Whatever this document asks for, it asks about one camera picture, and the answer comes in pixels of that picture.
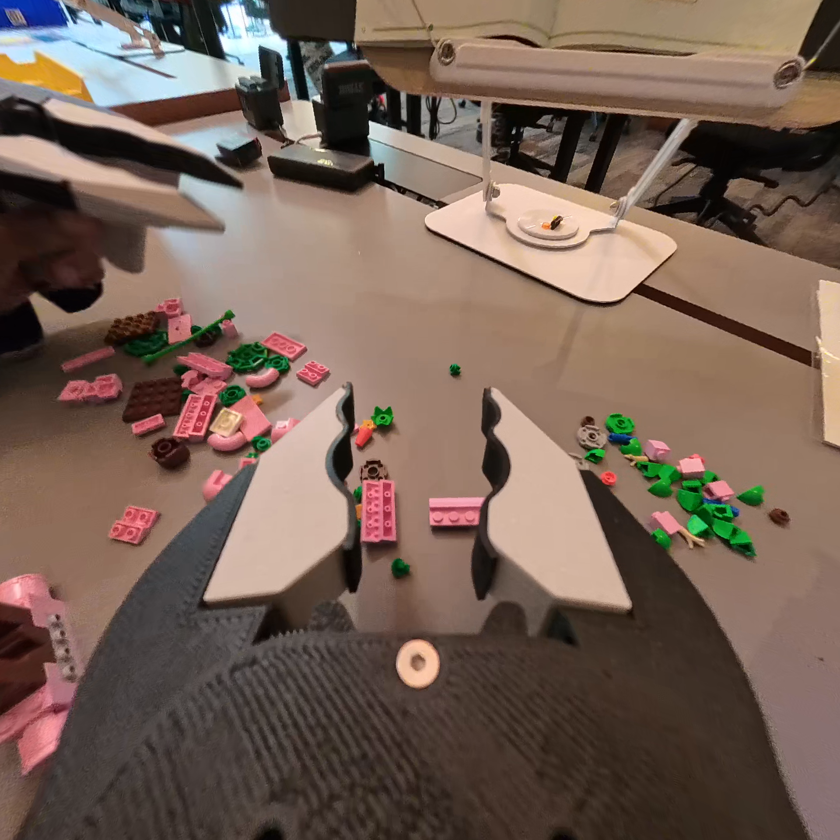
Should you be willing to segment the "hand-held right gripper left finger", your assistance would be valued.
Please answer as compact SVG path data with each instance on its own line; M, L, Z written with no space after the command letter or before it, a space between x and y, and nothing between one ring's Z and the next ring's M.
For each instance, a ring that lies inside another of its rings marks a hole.
M207 583L210 608L267 606L285 628L361 582L354 389L343 384L259 457Z

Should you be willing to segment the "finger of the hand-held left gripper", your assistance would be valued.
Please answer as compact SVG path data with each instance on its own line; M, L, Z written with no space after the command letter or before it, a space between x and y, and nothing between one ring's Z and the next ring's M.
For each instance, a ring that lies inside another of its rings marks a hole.
M188 175L242 188L242 182L214 159L119 114L56 98L2 98L1 123L4 138L45 140L85 158L138 165L142 172Z
M176 185L150 181L70 153L37 154L34 161L2 153L1 173L2 197L14 203L72 211L98 220L104 227L104 258L131 274L144 269L151 228L214 234L222 234L226 228L220 218Z

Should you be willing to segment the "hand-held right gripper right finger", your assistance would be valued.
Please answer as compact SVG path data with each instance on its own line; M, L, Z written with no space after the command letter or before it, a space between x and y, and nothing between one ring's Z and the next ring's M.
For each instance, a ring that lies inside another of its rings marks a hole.
M496 387L482 393L480 431L488 492L471 551L476 599L519 602L539 629L555 612L630 616L578 463Z

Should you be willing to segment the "pile of pink toy bricks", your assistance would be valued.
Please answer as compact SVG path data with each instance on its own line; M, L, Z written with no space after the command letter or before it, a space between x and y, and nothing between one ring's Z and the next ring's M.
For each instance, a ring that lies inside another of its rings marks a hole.
M159 313L157 331L145 338L133 340L124 345L126 351L139 359L142 355L161 350L170 343L183 340L190 332L201 328L193 325L188 313L183 310L180 299L164 300L154 310ZM173 376L180 377L183 385L182 410L177 416L163 417L158 414L137 423L128 423L135 437L150 436L167 429L167 418L174 418L168 437L175 437L190 445L208 445L217 452L237 453L250 447L247 456L240 462L249 466L259 460L272 445L278 443L300 421L290 418L277 423L271 422L261 409L258 394L276 384L282 375L291 369L291 363L306 354L307 348L300 342L279 332L271 333L262 342L242 343L229 351L226 360L218 360L205 353L192 350L205 339L221 336L235 338L238 335L233 321L225 321L221 330L204 335L180 350L189 350L178 358L179 366L173 369ZM62 373L82 371L91 365L110 361L118 346L105 343L99 348L60 364ZM92 380L69 380L62 388L58 401L64 404L104 404L120 399L124 383L118 374L99 374ZM223 438L211 434L209 426L222 407L242 413L245 420L236 435ZM391 406L376 406L369 416L374 420L376 432L393 425L394 412ZM395 491L388 480L361 482L354 498L356 515L361 523L361 538L364 543L394 543L396 541ZM160 518L155 509L129 505L123 514L111 525L108 538L128 545L141 545Z

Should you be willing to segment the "pink brown brick assembly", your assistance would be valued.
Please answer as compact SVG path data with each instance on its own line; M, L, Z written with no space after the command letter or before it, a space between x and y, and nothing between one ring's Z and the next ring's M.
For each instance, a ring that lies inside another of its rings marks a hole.
M41 574L1 583L1 743L22 776L58 747L82 674L66 605Z

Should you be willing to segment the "yellow plastic bin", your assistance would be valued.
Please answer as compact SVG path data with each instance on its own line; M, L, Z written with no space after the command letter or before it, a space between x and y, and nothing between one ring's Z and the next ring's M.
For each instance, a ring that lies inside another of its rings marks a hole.
M81 74L38 51L28 61L17 61L2 54L1 79L94 103Z

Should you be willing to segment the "small black battery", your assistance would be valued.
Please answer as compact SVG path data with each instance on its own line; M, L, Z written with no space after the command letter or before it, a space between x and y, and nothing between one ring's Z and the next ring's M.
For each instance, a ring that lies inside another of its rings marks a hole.
M216 142L217 161L236 170L247 169L263 158L261 143L256 137L230 135Z

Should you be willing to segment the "blue plastic bin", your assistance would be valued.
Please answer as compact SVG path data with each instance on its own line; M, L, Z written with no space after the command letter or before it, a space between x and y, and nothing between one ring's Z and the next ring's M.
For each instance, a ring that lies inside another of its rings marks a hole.
M1 29L68 26L58 1L1 1Z

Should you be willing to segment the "brown square toy plate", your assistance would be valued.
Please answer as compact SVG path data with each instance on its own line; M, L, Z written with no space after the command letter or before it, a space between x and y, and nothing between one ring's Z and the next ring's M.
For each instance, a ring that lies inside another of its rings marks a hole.
M182 410L183 385L180 377L139 381L133 385L122 410L122 421L134 424L148 417L177 416Z
M106 331L103 342L120 346L154 334L158 329L159 313L146 311L114 319Z

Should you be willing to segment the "pile of green toy pieces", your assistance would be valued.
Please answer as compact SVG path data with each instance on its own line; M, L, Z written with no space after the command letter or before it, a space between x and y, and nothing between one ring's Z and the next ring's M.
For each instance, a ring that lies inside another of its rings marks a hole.
M791 524L787 510L766 507L764 485L731 484L709 467L703 455L679 456L664 440L641 436L629 415L610 413L600 423L592 415L583 416L575 439L581 448L574 456L578 466L594 471L605 487L615 489L619 478L617 467L607 464L609 450L641 477L646 492L658 503L658 509L644 518L644 525L652 540L668 552L677 539L684 540L689 549L717 541L753 561L759 553L745 525L745 509L763 511L779 528Z

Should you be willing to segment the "black battery charger case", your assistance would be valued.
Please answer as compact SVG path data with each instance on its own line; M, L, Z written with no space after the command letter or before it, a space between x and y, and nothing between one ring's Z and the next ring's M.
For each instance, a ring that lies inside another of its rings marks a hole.
M283 125L279 88L259 76L239 77L235 90L248 125L256 131L278 130Z

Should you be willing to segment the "green toy rod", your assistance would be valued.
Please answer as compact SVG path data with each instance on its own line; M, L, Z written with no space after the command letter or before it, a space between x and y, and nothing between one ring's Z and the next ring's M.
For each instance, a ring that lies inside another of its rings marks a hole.
M157 350L152 353L145 353L140 357L144 364L153 364L154 362L164 358L166 355L175 352L176 350L180 350L185 348L191 342L195 342L198 339L202 338L204 335L214 333L217 329L221 330L222 325L225 321L233 321L235 320L236 315L233 310L226 310L222 318L219 318L213 322L210 322L205 327L197 330L196 332L190 332L190 334L185 337L183 340L179 340L174 343L168 344L166 347L162 348L161 350Z

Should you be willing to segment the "black charging dock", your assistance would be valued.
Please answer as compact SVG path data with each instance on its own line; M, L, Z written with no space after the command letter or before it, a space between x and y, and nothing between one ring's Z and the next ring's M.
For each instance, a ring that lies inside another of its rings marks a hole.
M325 148L368 154L374 75L365 59L325 65L320 98L311 101L317 131Z

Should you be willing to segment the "white book stand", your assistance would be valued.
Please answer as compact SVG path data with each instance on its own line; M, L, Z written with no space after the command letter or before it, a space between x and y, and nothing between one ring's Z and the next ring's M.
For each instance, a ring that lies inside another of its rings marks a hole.
M810 129L838 120L838 61L825 61L834 41L838 24L811 54L804 43L794 54L549 49L514 38L357 45L396 87L478 100L485 131L495 103L678 119L634 187L607 211L499 183L486 136L481 192L425 218L430 233L478 256L581 301L613 303L676 252L671 237L627 216L698 122ZM558 214L565 216L558 230L541 229Z

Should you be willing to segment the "open instruction booklet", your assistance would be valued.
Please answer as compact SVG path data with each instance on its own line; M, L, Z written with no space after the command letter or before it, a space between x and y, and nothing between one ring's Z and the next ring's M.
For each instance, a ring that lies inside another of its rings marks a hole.
M542 48L794 54L820 1L359 1L358 45L519 39Z

